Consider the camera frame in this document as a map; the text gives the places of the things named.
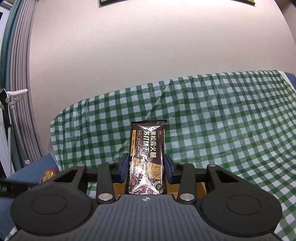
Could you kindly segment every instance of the blue cushion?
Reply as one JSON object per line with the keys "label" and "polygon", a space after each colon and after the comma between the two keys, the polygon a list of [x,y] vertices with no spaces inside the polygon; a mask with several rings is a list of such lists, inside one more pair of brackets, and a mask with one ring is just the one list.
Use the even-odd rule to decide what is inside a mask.
{"label": "blue cushion", "polygon": [[291,81],[294,88],[296,89],[296,76],[291,73],[287,73],[287,72],[285,72],[285,74],[288,77],[288,79]]}
{"label": "blue cushion", "polygon": [[[39,183],[43,173],[48,169],[54,168],[56,168],[58,173],[59,169],[57,164],[55,163],[52,156],[47,154],[41,159],[17,171],[7,179],[28,183]],[[10,217],[10,206],[12,201],[12,198],[0,198],[0,238],[3,240],[14,227],[14,223]]]}

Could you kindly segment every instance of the circular pad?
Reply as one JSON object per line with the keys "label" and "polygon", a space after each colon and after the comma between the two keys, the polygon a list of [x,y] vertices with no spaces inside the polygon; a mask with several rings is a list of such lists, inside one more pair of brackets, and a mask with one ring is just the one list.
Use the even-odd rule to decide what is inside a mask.
{"label": "circular pad", "polygon": [[227,207],[234,213],[251,215],[259,211],[261,204],[252,196],[236,195],[228,198]]}
{"label": "circular pad", "polygon": [[39,214],[54,214],[62,211],[67,205],[65,198],[59,195],[44,195],[32,202],[32,208]]}
{"label": "circular pad", "polygon": [[200,209],[211,226],[233,236],[273,232],[281,218],[279,201],[252,184],[223,183],[208,193]]}
{"label": "circular pad", "polygon": [[18,229],[34,235],[55,235],[71,231],[90,216],[90,198],[71,185],[38,185],[20,194],[11,205],[11,217]]}

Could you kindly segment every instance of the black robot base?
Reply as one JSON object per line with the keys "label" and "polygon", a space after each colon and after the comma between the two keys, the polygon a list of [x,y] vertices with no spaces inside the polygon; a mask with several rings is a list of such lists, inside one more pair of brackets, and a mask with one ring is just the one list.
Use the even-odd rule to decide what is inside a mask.
{"label": "black robot base", "polygon": [[[16,196],[11,217],[19,232],[11,241],[280,240],[273,233],[279,201],[215,164],[197,169],[165,155],[168,182],[180,184],[177,199],[165,191],[116,200],[113,183],[123,183],[128,169],[126,153],[97,170],[78,164],[34,187],[1,181],[1,195]],[[88,182],[97,182],[96,199],[86,196]],[[205,182],[203,199],[197,199],[196,182]]]}

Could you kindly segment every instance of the snack package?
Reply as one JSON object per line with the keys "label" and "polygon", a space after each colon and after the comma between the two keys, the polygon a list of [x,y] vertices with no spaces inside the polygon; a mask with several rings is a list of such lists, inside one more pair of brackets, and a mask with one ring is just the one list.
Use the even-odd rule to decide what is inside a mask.
{"label": "snack package", "polygon": [[161,194],[164,182],[164,140],[167,120],[131,122],[130,194]]}
{"label": "snack package", "polygon": [[44,173],[43,173],[43,177],[40,179],[40,182],[39,183],[42,183],[42,182],[45,182],[46,180],[52,178],[55,176],[57,170],[56,169],[50,169],[50,170],[46,170]]}

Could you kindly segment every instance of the metal screw head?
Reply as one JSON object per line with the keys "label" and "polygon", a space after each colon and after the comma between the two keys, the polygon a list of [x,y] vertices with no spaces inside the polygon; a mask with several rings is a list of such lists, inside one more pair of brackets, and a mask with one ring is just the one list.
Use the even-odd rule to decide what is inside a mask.
{"label": "metal screw head", "polygon": [[194,199],[194,195],[192,195],[191,193],[183,193],[182,195],[180,195],[180,198],[184,201],[191,201]]}
{"label": "metal screw head", "polygon": [[113,195],[110,193],[101,193],[98,198],[102,201],[109,201],[113,198]]}

